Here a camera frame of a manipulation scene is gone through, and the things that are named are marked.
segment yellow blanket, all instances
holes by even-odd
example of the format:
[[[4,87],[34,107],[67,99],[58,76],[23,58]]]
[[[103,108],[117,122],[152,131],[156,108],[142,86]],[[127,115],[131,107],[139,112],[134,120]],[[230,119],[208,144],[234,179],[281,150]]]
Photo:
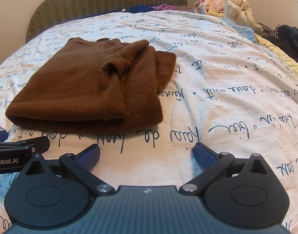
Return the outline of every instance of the yellow blanket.
[[[223,14],[217,13],[215,10],[208,11],[208,15],[214,16],[214,17],[225,17]]]
[[[261,36],[255,34],[257,42],[262,46],[266,47],[269,51],[278,55],[278,57],[283,61],[283,63],[288,66],[295,74],[298,79],[298,63],[290,58],[284,51],[282,51],[279,47],[275,46],[268,40],[262,38]]]

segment metal screw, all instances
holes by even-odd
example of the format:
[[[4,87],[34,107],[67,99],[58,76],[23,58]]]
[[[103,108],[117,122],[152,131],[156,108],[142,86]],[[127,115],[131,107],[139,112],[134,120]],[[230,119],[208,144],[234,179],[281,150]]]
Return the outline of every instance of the metal screw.
[[[149,194],[149,193],[152,192],[152,190],[150,188],[147,188],[147,189],[143,190],[143,192],[146,193],[146,194]]]
[[[183,190],[186,192],[194,192],[198,187],[194,184],[185,184],[182,186]]]
[[[97,191],[98,192],[110,192],[112,190],[112,186],[108,185],[108,184],[102,184],[102,185],[99,185],[97,186]]]
[[[66,153],[64,155],[70,157],[71,159],[73,159],[75,157],[75,154],[73,154],[73,153]]]

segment purple clothing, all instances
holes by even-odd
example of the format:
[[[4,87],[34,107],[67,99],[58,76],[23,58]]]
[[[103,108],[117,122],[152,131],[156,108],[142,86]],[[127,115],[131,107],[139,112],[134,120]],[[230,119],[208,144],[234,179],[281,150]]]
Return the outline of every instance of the purple clothing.
[[[154,8],[157,11],[173,11],[173,10],[175,10],[175,7],[173,5],[169,5],[169,4],[165,4],[165,3],[163,3],[159,6],[152,7],[152,8]]]

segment brown towel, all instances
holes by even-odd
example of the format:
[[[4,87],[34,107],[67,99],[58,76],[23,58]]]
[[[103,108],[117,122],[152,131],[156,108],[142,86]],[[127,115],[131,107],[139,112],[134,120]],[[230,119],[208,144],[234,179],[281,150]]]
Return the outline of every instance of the brown towel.
[[[157,94],[176,55],[147,40],[72,38],[46,62],[6,110],[15,125],[73,133],[126,133],[163,120]]]

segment white duvet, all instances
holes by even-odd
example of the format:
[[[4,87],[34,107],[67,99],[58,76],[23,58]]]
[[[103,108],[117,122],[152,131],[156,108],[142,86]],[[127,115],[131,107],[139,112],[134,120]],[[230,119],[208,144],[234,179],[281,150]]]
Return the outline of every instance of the white duvet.
[[[72,37],[147,39],[156,50],[175,53],[173,77],[160,93],[163,122],[130,134],[85,135],[23,129],[7,120],[9,102]],[[1,129],[9,131],[9,141],[47,136],[47,159],[98,143],[93,173],[115,188],[180,187],[200,173],[192,155],[196,142],[236,158],[260,153],[290,198],[282,224],[298,234],[298,81],[275,55],[219,18],[180,11],[111,13],[48,29],[0,65]],[[11,226],[3,199],[15,176],[0,175],[0,233]]]

